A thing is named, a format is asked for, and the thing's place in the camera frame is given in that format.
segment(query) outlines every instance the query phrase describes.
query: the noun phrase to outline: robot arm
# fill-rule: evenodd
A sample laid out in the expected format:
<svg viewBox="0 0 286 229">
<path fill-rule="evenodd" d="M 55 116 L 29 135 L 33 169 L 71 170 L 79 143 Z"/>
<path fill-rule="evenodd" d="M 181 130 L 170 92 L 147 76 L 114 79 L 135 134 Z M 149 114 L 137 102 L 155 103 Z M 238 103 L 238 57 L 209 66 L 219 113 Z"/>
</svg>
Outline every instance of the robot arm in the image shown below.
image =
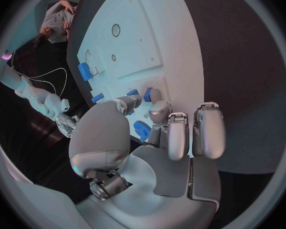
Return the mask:
<svg viewBox="0 0 286 229">
<path fill-rule="evenodd" d="M 36 88 L 24 76 L 19 76 L 10 66 L 5 65 L 0 71 L 0 81 L 7 87 L 15 90 L 21 98 L 27 99 L 33 109 L 47 116 L 57 123 L 60 132 L 70 138 L 79 118 L 65 114 L 70 105 L 67 99 L 60 99 L 44 89 Z"/>
</svg>

